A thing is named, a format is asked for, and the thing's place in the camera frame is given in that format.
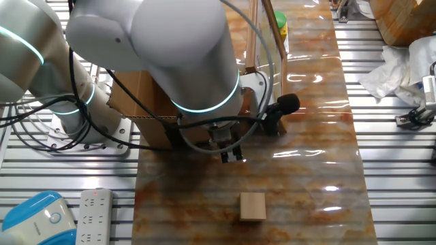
white power strip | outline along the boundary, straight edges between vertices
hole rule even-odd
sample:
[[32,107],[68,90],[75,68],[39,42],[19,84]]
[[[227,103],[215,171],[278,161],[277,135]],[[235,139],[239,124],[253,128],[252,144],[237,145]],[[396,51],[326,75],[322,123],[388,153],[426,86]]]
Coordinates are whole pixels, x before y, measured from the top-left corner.
[[112,216],[112,191],[83,191],[77,224],[76,245],[108,245]]

table surface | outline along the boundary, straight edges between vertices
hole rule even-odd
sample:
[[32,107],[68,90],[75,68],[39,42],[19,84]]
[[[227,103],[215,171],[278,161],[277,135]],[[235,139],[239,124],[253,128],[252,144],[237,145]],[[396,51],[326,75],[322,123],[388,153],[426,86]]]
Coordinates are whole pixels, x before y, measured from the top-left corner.
[[[65,26],[66,1],[47,2]],[[419,132],[396,127],[394,116],[406,114],[413,107],[394,96],[377,100],[358,83],[363,74],[384,62],[381,56],[384,43],[375,21],[357,18],[339,24],[335,13],[332,14],[379,244],[434,244],[436,170],[429,159],[436,140],[436,127]],[[87,69],[91,66],[84,61],[83,65]],[[40,115],[49,125],[52,114],[43,111]],[[38,138],[45,139],[28,121],[26,125]],[[131,140],[139,142],[137,128]],[[112,244],[130,244],[138,154],[138,150],[131,150],[122,160],[53,158],[24,147],[11,134],[9,142],[0,148],[0,159],[3,159],[0,225],[14,206],[45,190],[58,191],[64,196],[77,217],[80,192],[102,187],[114,190],[116,195]]]

black cable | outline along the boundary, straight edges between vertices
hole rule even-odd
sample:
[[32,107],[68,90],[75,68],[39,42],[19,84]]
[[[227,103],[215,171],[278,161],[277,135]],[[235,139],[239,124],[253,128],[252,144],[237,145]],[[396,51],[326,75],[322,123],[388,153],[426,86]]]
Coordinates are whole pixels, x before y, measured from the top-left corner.
[[416,126],[419,127],[423,127],[423,126],[429,126],[433,120],[435,119],[435,117],[431,117],[425,120],[425,122],[420,122],[418,121],[418,119],[416,119],[416,117],[419,116],[419,113],[417,113],[416,109],[413,109],[409,112],[409,120],[411,123],[415,124]]
[[58,102],[61,102],[61,101],[69,101],[69,102],[72,102],[72,103],[76,102],[76,100],[73,99],[71,95],[66,95],[66,96],[62,96],[62,97],[57,98],[57,99],[53,99],[52,101],[49,101],[48,103],[45,103],[44,105],[41,105],[40,107],[38,107],[38,108],[36,108],[36,109],[34,109],[34,110],[30,111],[30,112],[26,112],[26,113],[23,113],[23,114],[20,114],[20,115],[17,115],[17,116],[8,116],[6,118],[2,118],[1,120],[13,120],[13,121],[12,122],[7,122],[5,124],[0,125],[0,129],[2,129],[4,127],[8,127],[10,125],[13,125],[15,123],[18,123],[21,120],[24,120],[26,117],[28,117],[28,116],[36,113],[36,112],[39,112],[40,110],[46,109],[46,108],[48,108],[48,107],[50,107],[50,106],[52,106],[52,105],[54,105],[54,104],[56,104]]
[[173,125],[172,123],[169,123],[169,122],[165,121],[164,119],[158,117],[150,109],[148,109],[141,101],[139,101],[138,98],[135,97],[135,95],[133,95],[129,91],[129,89],[126,86],[124,86],[124,84],[115,76],[115,74],[112,71],[110,71],[109,69],[107,69],[106,71],[108,72],[109,76],[114,80],[114,82],[116,84],[118,84],[118,86],[120,86],[120,88],[123,89],[123,91],[125,93],[127,93],[127,95],[129,95],[129,97],[131,99],[133,99],[136,104],[138,104],[144,111],[146,111],[148,114],[150,114],[150,116],[152,116],[154,119],[158,120],[161,124],[165,125],[166,127],[171,128],[171,129],[190,129],[190,128],[199,127],[202,125],[225,122],[225,121],[234,121],[234,120],[247,120],[247,121],[253,122],[253,123],[256,123],[256,122],[262,123],[263,122],[262,119],[254,118],[254,117],[250,117],[250,116],[223,116],[220,118],[202,120],[200,122],[195,122],[195,123],[191,123],[188,125]]
[[56,99],[53,99],[52,101],[49,101],[48,103],[45,103],[44,105],[41,105],[40,107],[30,111],[30,112],[26,112],[23,114],[18,114],[15,116],[8,116],[5,118],[0,118],[0,121],[4,121],[4,120],[14,120],[14,119],[19,119],[19,118],[26,118],[32,114],[35,114],[36,112],[39,112],[40,110],[43,110],[49,106],[52,106],[58,102],[62,102],[62,101],[70,101],[70,102],[76,102],[75,100],[72,99],[72,95],[66,95],[66,96],[62,96]]
[[32,146],[32,145],[30,145],[29,143],[27,143],[26,142],[26,140],[24,140],[21,136],[20,136],[20,134],[18,133],[18,131],[16,130],[16,127],[15,127],[15,125],[12,125],[12,129],[14,130],[14,132],[15,132],[15,134],[17,135],[17,137],[18,137],[18,139],[23,143],[23,144],[25,144],[26,146],[28,146],[28,147],[30,147],[30,148],[32,148],[32,149],[34,149],[34,150],[37,150],[37,151],[43,151],[43,152],[57,152],[57,151],[62,151],[62,150],[69,150],[69,149],[72,149],[72,148],[74,148],[75,146],[77,146],[78,144],[80,144],[84,139],[85,139],[85,137],[88,135],[88,133],[89,133],[89,131],[91,130],[91,126],[89,126],[88,125],[88,128],[87,128],[87,131],[83,134],[83,131],[85,130],[85,128],[82,128],[81,130],[80,130],[80,132],[77,134],[77,136],[74,138],[74,139],[72,139],[72,141],[70,142],[70,143],[68,143],[68,144],[66,144],[66,145],[64,145],[64,146],[62,146],[62,147],[60,147],[60,148],[53,148],[53,147],[51,147],[51,146],[48,146],[48,145],[46,145],[46,144],[44,144],[44,143],[42,143],[41,141],[39,141],[38,139],[36,139],[28,130],[27,130],[27,128],[25,127],[25,125],[24,125],[24,123],[22,122],[22,121],[20,121],[20,124],[21,124],[21,127],[22,127],[22,129],[24,130],[24,132],[28,135],[28,136],[30,136],[30,138],[32,138],[32,140],[34,140],[35,142],[37,142],[40,146],[42,146],[42,147],[44,147],[44,148],[40,148],[40,147],[35,147],[35,146]]
[[430,66],[430,75],[435,76],[435,66],[436,66],[436,62],[434,62],[431,66]]

blue led ring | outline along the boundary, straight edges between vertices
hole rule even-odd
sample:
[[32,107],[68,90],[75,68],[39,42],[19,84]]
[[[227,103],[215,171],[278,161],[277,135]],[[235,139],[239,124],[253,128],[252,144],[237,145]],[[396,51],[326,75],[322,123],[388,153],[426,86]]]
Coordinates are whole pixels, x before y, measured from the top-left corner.
[[28,47],[30,50],[32,50],[36,54],[36,56],[38,56],[38,58],[40,58],[41,64],[42,65],[44,64],[44,57],[42,57],[41,53],[38,52],[38,50],[36,50],[36,48],[33,47],[30,43],[28,43],[26,40],[24,40],[23,38],[21,38],[17,34],[9,31],[3,27],[0,27],[0,33],[4,34],[6,36],[9,36],[9,37],[19,41],[20,43],[24,44],[26,47]]
[[225,98],[225,99],[224,99],[221,103],[219,103],[218,105],[213,106],[213,107],[208,108],[208,109],[203,109],[203,110],[191,110],[191,109],[187,109],[187,108],[184,108],[184,107],[181,106],[181,105],[176,104],[176,102],[174,102],[173,100],[171,100],[171,101],[172,101],[173,104],[176,105],[179,109],[184,110],[184,111],[186,111],[186,112],[191,112],[191,113],[205,113],[205,112],[211,112],[211,111],[213,111],[213,110],[216,110],[216,109],[220,108],[222,105],[224,105],[225,103],[227,103],[227,102],[229,101],[230,98],[232,98],[233,94],[234,94],[234,93],[236,92],[236,90],[238,89],[239,80],[240,80],[240,75],[239,75],[239,72],[238,72],[238,80],[236,81],[236,85],[234,86],[233,91],[230,93],[230,95],[229,95],[227,98]]

white cable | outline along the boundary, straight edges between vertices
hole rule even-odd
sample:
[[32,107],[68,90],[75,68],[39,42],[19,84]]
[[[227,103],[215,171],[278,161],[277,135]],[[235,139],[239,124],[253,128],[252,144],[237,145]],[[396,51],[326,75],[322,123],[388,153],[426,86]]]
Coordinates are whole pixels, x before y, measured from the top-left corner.
[[[271,98],[271,95],[273,94],[273,86],[274,86],[274,62],[273,62],[273,58],[271,56],[271,52],[268,49],[268,45],[266,44],[266,41],[264,39],[264,37],[262,37],[262,33],[259,31],[259,29],[256,27],[256,25],[250,20],[250,18],[244,14],[240,9],[238,9],[235,5],[229,3],[227,0],[220,0],[222,3],[226,4],[227,6],[229,6],[231,9],[233,9],[236,13],[238,13],[242,18],[244,18],[245,21],[247,21],[247,23],[250,25],[250,27],[254,30],[254,32],[256,32],[256,35],[259,37],[260,42],[262,43],[263,47],[265,48],[265,52],[266,52],[266,56],[268,58],[268,62],[269,62],[269,67],[270,67],[270,86],[268,88],[268,93],[266,96],[266,100],[268,101],[268,98]],[[267,107],[267,103],[264,104],[264,106],[262,107],[262,109],[260,110],[259,119],[262,119],[265,111],[266,111],[266,107]],[[181,125],[181,120],[178,118],[177,119],[177,124],[180,126]],[[205,150],[205,149],[201,149],[197,146],[195,146],[194,144],[192,144],[192,142],[189,141],[189,139],[186,137],[184,131],[181,129],[180,133],[182,135],[182,138],[184,139],[184,141],[186,142],[186,144],[193,148],[194,150],[200,152],[200,153],[204,153],[204,154],[221,154],[221,153],[225,153],[225,152],[229,152],[231,150],[233,150],[233,148],[240,146],[248,137],[250,137],[253,132],[256,130],[256,128],[259,126],[259,123],[255,122],[254,125],[250,128],[250,130],[248,130],[248,132],[242,136],[237,142],[234,142],[231,146],[228,146],[224,149],[221,150]]]

